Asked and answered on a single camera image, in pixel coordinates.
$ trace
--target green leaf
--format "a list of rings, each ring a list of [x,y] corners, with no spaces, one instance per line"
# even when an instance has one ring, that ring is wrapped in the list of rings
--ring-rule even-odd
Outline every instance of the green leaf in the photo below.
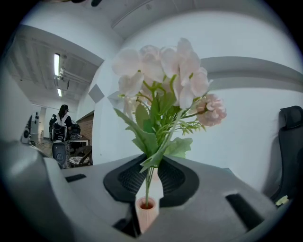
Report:
[[[140,165],[143,166],[143,168],[140,170],[140,173],[144,172],[146,169],[148,169],[151,166],[159,166],[163,158],[163,153],[164,153],[163,151],[159,150],[151,157],[146,159],[144,162],[142,162]]]
[[[135,116],[136,116],[136,121],[137,121],[137,124],[138,126],[143,130],[143,122],[144,120],[147,120],[149,119],[149,115],[145,109],[145,107],[141,104],[138,105],[137,109],[136,109],[136,113],[135,113]]]
[[[176,98],[173,93],[166,93],[162,95],[159,99],[159,115],[163,115],[175,102]]]
[[[203,124],[201,124],[201,127],[204,129],[204,131],[206,132],[206,128]]]
[[[134,132],[136,139],[133,142],[141,149],[147,157],[152,156],[158,150],[157,138],[155,134],[147,133],[140,129],[140,127],[131,119],[129,119],[124,113],[120,110],[114,108],[117,115],[124,120],[126,124],[129,125],[127,130]]]
[[[150,117],[151,117],[151,125],[153,127],[156,127],[156,122],[157,122],[158,118],[160,117],[159,116],[159,103],[156,98],[154,98],[151,103]]]
[[[183,121],[183,120],[179,120],[179,122],[182,123],[185,127],[188,126],[188,124],[185,121]]]
[[[163,141],[163,143],[161,144],[161,146],[159,147],[159,149],[157,150],[157,152],[155,154],[153,154],[151,157],[147,158],[145,161],[143,161],[140,164],[140,165],[143,166],[143,168],[140,170],[141,173],[144,172],[146,169],[148,169],[151,166],[156,166],[156,167],[159,166],[159,164],[160,164],[160,162],[161,162],[161,160],[163,158],[164,152],[167,149],[168,145],[170,144],[171,136],[174,133],[176,125],[177,125],[178,121],[181,118],[181,115],[182,115],[182,113],[179,112],[178,115],[177,115],[177,117],[176,117],[176,120],[174,121],[173,127],[170,130],[170,132],[169,132],[169,135]]]
[[[152,129],[151,119],[146,119],[143,121],[143,131],[154,134],[155,131]]]
[[[185,158],[185,152],[190,150],[191,143],[193,143],[192,138],[175,138],[170,142],[164,154]]]
[[[133,142],[135,145],[137,145],[138,148],[141,149],[142,152],[145,153],[145,146],[144,146],[144,143],[142,143],[142,142],[141,142],[139,139],[137,139],[137,138],[134,138],[134,139],[132,140],[132,142]]]

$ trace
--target brick wall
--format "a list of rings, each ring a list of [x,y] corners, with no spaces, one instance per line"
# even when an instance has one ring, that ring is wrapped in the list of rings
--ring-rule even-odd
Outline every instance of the brick wall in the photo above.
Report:
[[[80,126],[81,129],[81,135],[85,136],[89,139],[89,145],[91,146],[91,138],[93,133],[93,120],[94,120],[94,114],[87,116],[86,118],[78,121],[77,123]]]

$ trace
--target gray plastic surface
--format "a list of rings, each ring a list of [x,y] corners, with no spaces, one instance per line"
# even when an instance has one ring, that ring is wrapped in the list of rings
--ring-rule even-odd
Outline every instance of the gray plastic surface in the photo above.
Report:
[[[54,159],[43,159],[20,143],[0,147],[1,178],[8,193],[29,223],[50,241],[251,241],[277,220],[273,203],[230,172],[170,156],[195,170],[200,179],[198,191],[181,207],[161,208],[149,230],[134,239],[112,227],[125,217],[128,204],[114,201],[102,181],[107,172],[137,156],[60,170]],[[65,180],[79,173],[87,177],[71,183]],[[265,219],[248,233],[225,199],[237,192]]]
[[[128,204],[115,201],[103,186],[104,176],[111,170],[136,158],[62,170],[64,176],[85,174],[87,178],[69,183],[74,193],[87,207],[108,225],[124,218]],[[239,193],[264,218],[276,211],[274,204],[253,190],[232,173],[211,165],[168,156],[193,169],[199,176],[197,193],[183,206],[161,208],[160,215],[140,241],[228,241],[246,233],[225,196]]]

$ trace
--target pink vase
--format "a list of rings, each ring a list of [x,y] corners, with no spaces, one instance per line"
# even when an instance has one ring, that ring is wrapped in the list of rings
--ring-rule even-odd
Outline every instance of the pink vase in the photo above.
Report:
[[[145,197],[138,199],[136,202],[136,211],[141,233],[144,233],[158,216],[156,201],[148,197],[148,204],[149,209],[142,208],[145,207]]]

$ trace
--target fluorescent light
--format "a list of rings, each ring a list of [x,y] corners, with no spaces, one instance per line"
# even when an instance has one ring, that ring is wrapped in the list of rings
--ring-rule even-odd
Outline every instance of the fluorescent light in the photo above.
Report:
[[[59,96],[62,96],[61,89],[57,88]]]
[[[56,76],[59,75],[59,61],[60,61],[60,55],[56,53],[55,58],[54,58],[54,62],[53,62]]]

